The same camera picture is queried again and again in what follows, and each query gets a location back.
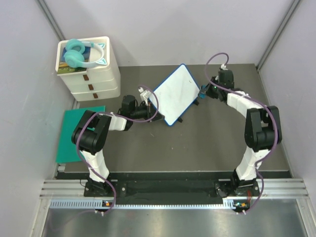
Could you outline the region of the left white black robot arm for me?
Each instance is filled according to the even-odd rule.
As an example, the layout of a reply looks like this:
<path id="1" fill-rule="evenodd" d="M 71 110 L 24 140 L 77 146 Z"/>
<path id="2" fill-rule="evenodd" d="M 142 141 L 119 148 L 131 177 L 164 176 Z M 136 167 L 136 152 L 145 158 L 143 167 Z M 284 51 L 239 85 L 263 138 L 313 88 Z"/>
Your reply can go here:
<path id="1" fill-rule="evenodd" d="M 112 184 L 108 181 L 110 171 L 105 164 L 103 148 L 109 131 L 127 131 L 135 120 L 148 122 L 164 119 L 153 103 L 143 99 L 139 104 L 132 95 L 123 97 L 118 114 L 104 114 L 86 110 L 76 128 L 71 141 L 76 145 L 78 155 L 89 169 L 85 184 L 85 197 L 106 197 L 112 195 Z"/>

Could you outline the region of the blue framed whiteboard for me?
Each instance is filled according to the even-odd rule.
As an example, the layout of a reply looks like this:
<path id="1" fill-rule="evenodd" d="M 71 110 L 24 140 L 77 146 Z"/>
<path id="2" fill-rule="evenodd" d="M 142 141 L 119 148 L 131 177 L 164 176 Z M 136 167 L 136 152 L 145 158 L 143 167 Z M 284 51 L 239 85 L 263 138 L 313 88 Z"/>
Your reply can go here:
<path id="1" fill-rule="evenodd" d="M 149 97 L 167 125 L 172 126 L 197 99 L 199 86 L 185 64 L 178 66 Z"/>

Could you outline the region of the blue felt eraser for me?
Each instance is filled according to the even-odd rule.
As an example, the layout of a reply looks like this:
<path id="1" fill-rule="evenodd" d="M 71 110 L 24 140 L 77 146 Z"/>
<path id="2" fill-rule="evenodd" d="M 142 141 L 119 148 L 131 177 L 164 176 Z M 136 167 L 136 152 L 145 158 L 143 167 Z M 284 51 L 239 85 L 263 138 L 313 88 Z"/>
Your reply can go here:
<path id="1" fill-rule="evenodd" d="M 199 98 L 201 98 L 201 99 L 204 99 L 204 98 L 206 97 L 206 95 L 205 95 L 204 93 L 201 93 L 201 92 L 198 94 L 198 96 L 199 96 Z"/>

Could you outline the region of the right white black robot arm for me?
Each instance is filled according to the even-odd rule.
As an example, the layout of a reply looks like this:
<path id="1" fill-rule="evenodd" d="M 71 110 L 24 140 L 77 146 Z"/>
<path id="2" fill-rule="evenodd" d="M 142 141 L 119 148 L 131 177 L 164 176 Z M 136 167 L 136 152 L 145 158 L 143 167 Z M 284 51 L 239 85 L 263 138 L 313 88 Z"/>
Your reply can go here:
<path id="1" fill-rule="evenodd" d="M 250 193 L 257 187 L 261 160 L 282 140 L 278 108 L 255 102 L 244 91 L 235 88 L 233 72 L 228 69 L 220 69 L 207 85 L 201 86 L 198 95 L 218 99 L 245 117 L 243 158 L 233 171 L 230 186 L 217 183 L 215 189 L 221 197 Z"/>

